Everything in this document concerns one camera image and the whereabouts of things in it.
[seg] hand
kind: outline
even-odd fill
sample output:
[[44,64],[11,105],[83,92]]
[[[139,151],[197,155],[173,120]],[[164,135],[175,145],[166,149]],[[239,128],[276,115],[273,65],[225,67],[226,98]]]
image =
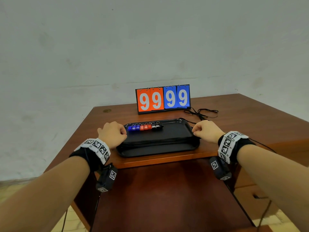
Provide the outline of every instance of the hand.
[[98,138],[112,149],[126,140],[127,131],[123,125],[114,121],[112,123],[106,123],[103,129],[98,128]]
[[214,122],[203,120],[197,123],[192,132],[207,142],[218,143],[219,138],[225,134]]

